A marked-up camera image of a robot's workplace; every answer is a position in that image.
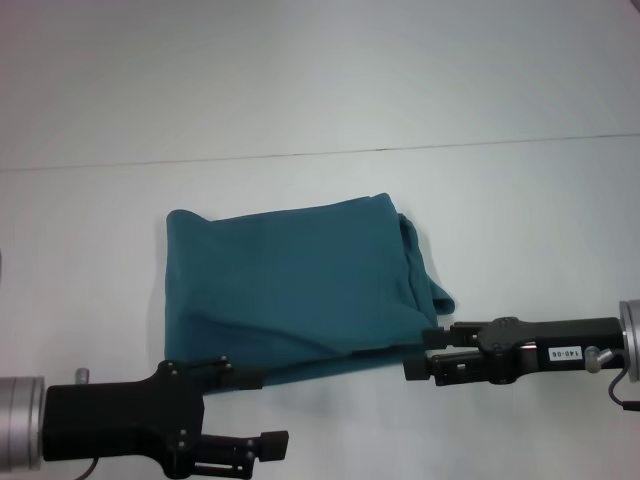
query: black metal bracket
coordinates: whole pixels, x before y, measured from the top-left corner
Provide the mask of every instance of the black metal bracket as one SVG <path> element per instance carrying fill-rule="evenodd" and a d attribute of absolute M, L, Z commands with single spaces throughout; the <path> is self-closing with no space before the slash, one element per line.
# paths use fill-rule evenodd
<path fill-rule="evenodd" d="M 192 474 L 250 479 L 255 459 L 283 460 L 289 434 L 253 438 L 202 435 L 202 395 L 262 388 L 260 370 L 236 369 L 226 357 L 164 361 L 140 382 L 59 385 L 47 390 L 42 426 L 47 461 L 144 455 L 169 478 Z"/>
<path fill-rule="evenodd" d="M 447 346 L 477 349 L 405 360 L 407 380 L 428 380 L 433 376 L 438 386 L 483 381 L 500 385 L 533 372 L 583 370 L 587 347 L 623 348 L 622 327 L 617 318 L 532 323 L 503 317 L 489 323 L 456 322 L 449 330 L 424 330 L 422 339 L 425 350 Z M 566 350 L 570 354 L 566 358 L 550 356 L 555 349 L 565 347 L 571 347 Z M 622 366 L 622 361 L 616 359 L 604 368 Z"/>

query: metal cylinder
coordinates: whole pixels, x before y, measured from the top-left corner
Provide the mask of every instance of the metal cylinder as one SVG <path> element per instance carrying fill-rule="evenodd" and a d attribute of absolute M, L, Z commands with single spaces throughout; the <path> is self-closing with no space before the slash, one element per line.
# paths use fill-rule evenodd
<path fill-rule="evenodd" d="M 587 347 L 584 350 L 584 368 L 589 373 L 598 373 L 602 370 L 602 365 L 598 361 L 600 349 L 598 347 Z"/>
<path fill-rule="evenodd" d="M 40 467 L 43 411 L 44 378 L 0 378 L 0 473 Z"/>
<path fill-rule="evenodd" d="M 89 369 L 79 368 L 76 370 L 76 385 L 88 385 L 89 384 Z"/>
<path fill-rule="evenodd" d="M 640 377 L 640 300 L 620 302 L 620 321 L 624 348 L 629 356 L 629 380 L 637 382 Z"/>

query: teal cloth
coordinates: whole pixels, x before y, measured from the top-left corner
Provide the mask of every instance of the teal cloth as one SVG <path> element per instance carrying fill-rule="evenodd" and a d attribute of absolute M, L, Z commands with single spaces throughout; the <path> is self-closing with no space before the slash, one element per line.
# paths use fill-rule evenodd
<path fill-rule="evenodd" d="M 168 359 L 323 377 L 422 352 L 454 309 L 387 194 L 211 222 L 177 210 L 167 235 Z"/>

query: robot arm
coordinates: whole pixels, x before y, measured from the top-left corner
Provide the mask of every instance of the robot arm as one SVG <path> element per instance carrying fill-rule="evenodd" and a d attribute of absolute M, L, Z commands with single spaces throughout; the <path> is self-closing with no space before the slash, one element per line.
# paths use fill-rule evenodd
<path fill-rule="evenodd" d="M 509 384 L 534 372 L 628 369 L 638 380 L 640 300 L 620 303 L 620 319 L 595 318 L 529 323 L 515 317 L 490 323 L 454 323 L 423 331 L 425 350 L 473 347 L 477 351 L 421 356 L 404 362 L 407 380 L 428 380 L 436 385 L 472 382 Z M 637 402 L 622 402 L 627 410 Z"/>
<path fill-rule="evenodd" d="M 0 379 L 0 472 L 47 461 L 144 455 L 169 478 L 250 479 L 255 459 L 283 460 L 287 432 L 254 438 L 203 435 L 202 395 L 262 387 L 259 371 L 236 371 L 226 357 L 165 361 L 131 383 L 52 386 L 41 378 Z"/>

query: silver cylindrical joint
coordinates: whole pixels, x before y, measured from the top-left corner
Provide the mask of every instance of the silver cylindrical joint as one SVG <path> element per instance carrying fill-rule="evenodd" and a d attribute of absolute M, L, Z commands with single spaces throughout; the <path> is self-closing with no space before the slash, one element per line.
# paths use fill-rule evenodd
<path fill-rule="evenodd" d="M 0 472 L 40 467 L 42 377 L 0 378 Z"/>
<path fill-rule="evenodd" d="M 620 302 L 620 321 L 629 358 L 629 380 L 637 382 L 640 378 L 640 300 Z"/>

